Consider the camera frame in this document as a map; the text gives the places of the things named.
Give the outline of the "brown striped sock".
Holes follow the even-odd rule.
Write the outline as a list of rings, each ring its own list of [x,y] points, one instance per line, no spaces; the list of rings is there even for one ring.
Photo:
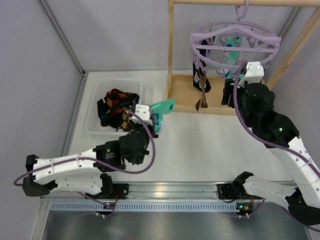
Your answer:
[[[195,109],[199,111],[201,108],[208,108],[206,91],[205,91],[205,83],[206,83],[206,75],[203,73],[201,69],[198,70],[199,76],[199,86],[201,87],[201,98],[195,104]]]

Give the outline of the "mint green sock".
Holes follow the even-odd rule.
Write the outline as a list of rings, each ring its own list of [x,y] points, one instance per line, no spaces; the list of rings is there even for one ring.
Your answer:
[[[152,114],[154,115],[154,128],[157,134],[161,131],[164,115],[170,114],[173,111],[175,104],[176,100],[170,98],[151,105]]]
[[[226,46],[227,47],[241,47],[243,43],[243,38],[239,36],[227,36]],[[225,53],[225,64],[226,65],[237,65],[237,60],[240,56],[239,51],[227,51]],[[224,76],[226,79],[232,79],[233,75],[236,73],[235,69],[224,69]]]

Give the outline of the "black blue sport sock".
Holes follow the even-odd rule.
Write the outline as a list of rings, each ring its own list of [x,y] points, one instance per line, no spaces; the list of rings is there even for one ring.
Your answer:
[[[128,106],[127,108],[134,106],[139,101],[139,98],[140,98],[139,95],[136,93],[133,93],[133,94],[134,94],[134,98],[132,99],[130,106]],[[110,109],[110,118],[108,120],[108,126],[111,126],[113,128],[117,128],[120,123],[120,114],[116,113],[116,109],[117,108],[115,107],[112,107]]]

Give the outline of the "red yellow black argyle sock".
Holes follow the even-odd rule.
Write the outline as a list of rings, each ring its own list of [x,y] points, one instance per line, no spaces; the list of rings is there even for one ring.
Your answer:
[[[131,105],[134,96],[133,93],[114,88],[106,93],[104,101],[110,108],[123,108]]]

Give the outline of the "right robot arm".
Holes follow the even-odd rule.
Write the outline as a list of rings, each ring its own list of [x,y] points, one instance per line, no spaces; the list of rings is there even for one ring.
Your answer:
[[[236,110],[243,128],[261,142],[289,172],[296,187],[262,179],[244,171],[227,187],[231,199],[256,196],[271,201],[299,223],[320,223],[320,169],[306,150],[300,133],[287,116],[274,110],[275,94],[262,83],[234,87],[224,83],[222,105]]]

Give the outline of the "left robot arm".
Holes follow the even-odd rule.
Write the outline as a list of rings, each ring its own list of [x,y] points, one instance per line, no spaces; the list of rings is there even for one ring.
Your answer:
[[[28,197],[43,197],[53,192],[80,192],[93,199],[115,194],[111,172],[130,174],[127,163],[141,165],[149,143],[158,134],[153,125],[134,123],[133,130],[117,140],[89,150],[57,158],[27,156],[22,189]]]

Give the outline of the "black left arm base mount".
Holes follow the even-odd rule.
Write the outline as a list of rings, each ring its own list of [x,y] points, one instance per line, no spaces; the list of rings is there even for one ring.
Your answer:
[[[129,184],[113,183],[112,186],[103,187],[99,199],[125,200],[129,194]]]

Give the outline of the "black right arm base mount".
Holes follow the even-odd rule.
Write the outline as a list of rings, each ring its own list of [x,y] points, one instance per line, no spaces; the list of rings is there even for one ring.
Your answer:
[[[217,185],[218,198],[225,202],[231,203],[235,200],[247,198],[247,194],[242,185],[234,183],[221,183]]]

